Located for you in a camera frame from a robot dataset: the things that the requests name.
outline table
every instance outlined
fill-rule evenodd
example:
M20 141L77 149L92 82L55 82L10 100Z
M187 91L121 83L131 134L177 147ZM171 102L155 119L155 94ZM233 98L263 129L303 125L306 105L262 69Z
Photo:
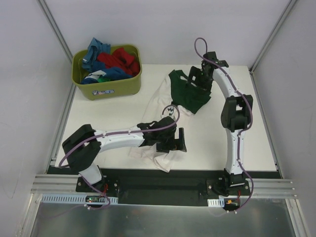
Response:
M94 129L113 130L132 127L141 121L146 106L163 79L172 70L183 70L187 75L191 65L143 65L142 87L131 96L90 101L76 89L62 141L83 124ZM244 167L251 171L276 171L262 115L252 81L246 66L230 66L235 84L253 96L253 127L246 132L244 142ZM220 122L225 98L214 82L210 101L190 120L185 129L188 152L176 159L172 169L178 170L223 170L227 159L227 136ZM129 158L130 148L119 148L100 153L95 163L101 168L156 169L153 163ZM64 156L59 149L56 164Z

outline red cloth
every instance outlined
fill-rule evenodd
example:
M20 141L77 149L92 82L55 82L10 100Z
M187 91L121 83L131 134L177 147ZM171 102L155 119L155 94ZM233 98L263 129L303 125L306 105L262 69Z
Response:
M103 62L106 68L119 67L123 71L133 77L139 74L140 65L135 57L128 54L124 48L118 48L112 55L108 53L100 53L97 57L99 62Z

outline gray wall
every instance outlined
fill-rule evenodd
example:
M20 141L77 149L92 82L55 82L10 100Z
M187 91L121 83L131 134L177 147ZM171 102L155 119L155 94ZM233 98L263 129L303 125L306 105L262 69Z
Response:
M10 237L46 165L71 65L35 0L2 1L0 52L0 235Z
M285 178L316 236L316 1L301 0L255 71Z
M205 37L220 59L251 66L289 0L46 1L73 54L94 36L137 45L145 64L199 64Z

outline laundry basket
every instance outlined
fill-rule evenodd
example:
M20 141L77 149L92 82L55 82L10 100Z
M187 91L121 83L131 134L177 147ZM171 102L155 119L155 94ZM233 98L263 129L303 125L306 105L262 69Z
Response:
M140 90L142 64L139 56L139 50L133 45L124 44L111 46L110 53L112 54L116 49L121 47L123 47L130 55L135 56L136 60L139 62L140 72L133 78L93 84L80 84L80 82L89 74L88 71L82 68L82 59L87 54L87 50L82 50L75 54L73 58L72 80L87 99L95 100L114 96L133 95Z

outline light blue cloth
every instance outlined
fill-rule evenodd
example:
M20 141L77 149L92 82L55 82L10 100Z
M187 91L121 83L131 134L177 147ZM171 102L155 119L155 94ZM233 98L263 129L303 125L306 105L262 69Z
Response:
M93 38L88 47L87 54L83 57L82 68L91 73L105 69L105 64L102 62L97 62L96 59L100 53L110 53L110 50L110 44L101 43L96 38Z
M110 80L122 80L132 78L132 76L126 74L122 68L112 67L90 73L82 80L81 84L97 83L100 77L109 78Z

